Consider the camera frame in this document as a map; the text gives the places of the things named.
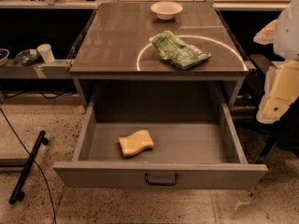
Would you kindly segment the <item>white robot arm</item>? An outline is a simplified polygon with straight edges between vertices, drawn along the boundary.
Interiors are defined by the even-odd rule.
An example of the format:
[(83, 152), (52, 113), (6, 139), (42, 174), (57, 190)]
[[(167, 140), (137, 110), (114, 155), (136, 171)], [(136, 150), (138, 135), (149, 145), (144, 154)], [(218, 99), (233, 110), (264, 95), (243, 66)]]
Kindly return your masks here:
[(271, 124), (280, 120), (299, 98), (299, 0), (292, 0), (253, 41), (272, 44), (274, 53), (284, 59), (279, 67), (268, 68), (256, 115), (259, 122)]

